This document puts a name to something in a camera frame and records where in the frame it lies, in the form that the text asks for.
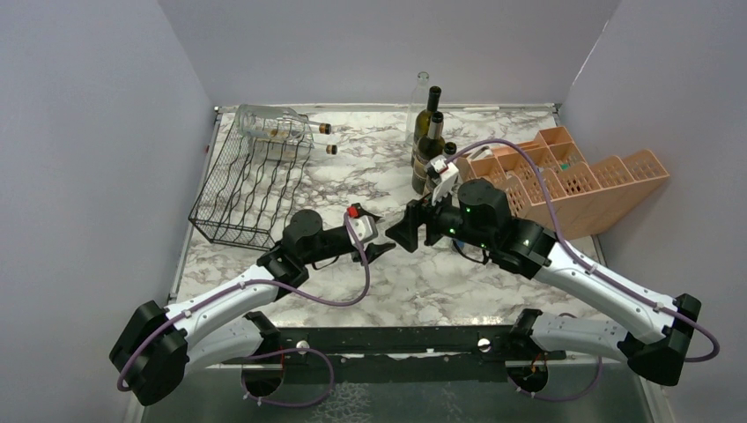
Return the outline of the dark green wine bottle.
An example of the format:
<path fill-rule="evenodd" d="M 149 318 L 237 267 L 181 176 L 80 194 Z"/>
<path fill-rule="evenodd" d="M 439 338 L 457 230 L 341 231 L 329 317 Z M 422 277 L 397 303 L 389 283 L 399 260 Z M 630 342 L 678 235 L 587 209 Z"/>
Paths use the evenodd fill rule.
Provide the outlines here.
<path fill-rule="evenodd" d="M 418 140 L 427 134 L 432 115 L 438 110 L 440 96 L 441 88 L 437 85 L 432 86 L 428 92 L 428 99 L 425 108 L 418 113 L 415 119 L 410 156 L 410 164 L 412 166 L 414 165 L 415 154 L 418 149 Z"/>

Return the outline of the wine bottle silver foil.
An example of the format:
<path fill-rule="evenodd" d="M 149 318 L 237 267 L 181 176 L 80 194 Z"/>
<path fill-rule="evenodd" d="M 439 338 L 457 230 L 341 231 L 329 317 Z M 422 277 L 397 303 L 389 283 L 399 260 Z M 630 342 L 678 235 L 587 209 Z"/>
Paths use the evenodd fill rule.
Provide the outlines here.
<path fill-rule="evenodd" d="M 425 166 L 430 160 L 443 153 L 445 141 L 442 136 L 444 116 L 440 111 L 433 112 L 428 131 L 417 143 L 412 165 L 411 187 L 419 195 L 425 191 L 428 180 Z"/>
<path fill-rule="evenodd" d="M 457 145 L 454 142 L 446 142 L 442 151 L 444 159 L 449 159 L 455 155 L 457 151 Z M 437 181 L 428 175 L 425 179 L 424 195 L 430 194 L 437 185 Z"/>

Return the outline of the clear glass bottle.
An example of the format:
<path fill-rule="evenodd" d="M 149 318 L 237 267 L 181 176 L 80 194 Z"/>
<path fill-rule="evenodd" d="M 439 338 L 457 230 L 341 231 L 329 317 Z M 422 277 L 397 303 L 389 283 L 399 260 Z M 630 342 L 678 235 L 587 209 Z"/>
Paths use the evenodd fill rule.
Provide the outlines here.
<path fill-rule="evenodd" d="M 417 83 L 410 95 L 410 101 L 406 108 L 405 142 L 412 146 L 414 142 L 414 131 L 416 119 L 419 112 L 426 107 L 430 87 L 430 75 L 427 71 L 417 74 Z"/>

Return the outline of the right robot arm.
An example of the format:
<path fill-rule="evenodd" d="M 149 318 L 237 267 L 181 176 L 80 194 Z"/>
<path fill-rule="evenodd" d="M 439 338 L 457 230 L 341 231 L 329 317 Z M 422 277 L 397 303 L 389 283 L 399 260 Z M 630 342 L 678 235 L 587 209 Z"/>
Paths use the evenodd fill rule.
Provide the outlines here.
<path fill-rule="evenodd" d="M 528 359 L 539 351 L 578 352 L 624 362 L 650 382 L 680 380 L 702 303 L 683 293 L 657 293 L 623 278 L 562 243 L 555 232 L 514 217 L 507 195 L 483 179 L 464 183 L 457 205 L 446 195 L 407 203 L 385 235 L 409 252 L 443 237 L 479 247 L 501 270 L 554 286 L 606 315 L 604 321 L 571 319 L 526 309 L 508 335 L 510 351 Z"/>

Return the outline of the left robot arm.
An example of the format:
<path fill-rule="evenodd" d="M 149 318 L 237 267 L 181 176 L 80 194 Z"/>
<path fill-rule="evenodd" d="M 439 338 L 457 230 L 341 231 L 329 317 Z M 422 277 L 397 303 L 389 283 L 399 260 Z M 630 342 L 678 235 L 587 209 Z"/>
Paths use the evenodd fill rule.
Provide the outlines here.
<path fill-rule="evenodd" d="M 116 388 L 131 392 L 142 405 L 167 397 L 191 370 L 249 355 L 259 362 L 277 350 L 277 339 L 261 322 L 245 318 L 289 293 L 331 307 L 361 302 L 371 287 L 370 264 L 395 248 L 375 243 L 379 217 L 359 204 L 349 206 L 343 224 L 325 229 L 314 210 L 296 212 L 282 238 L 239 277 L 190 301 L 161 307 L 139 305 L 109 354 L 118 376 Z M 308 269 L 348 254 L 364 269 L 364 288 L 355 298 L 325 300 L 300 290 Z"/>

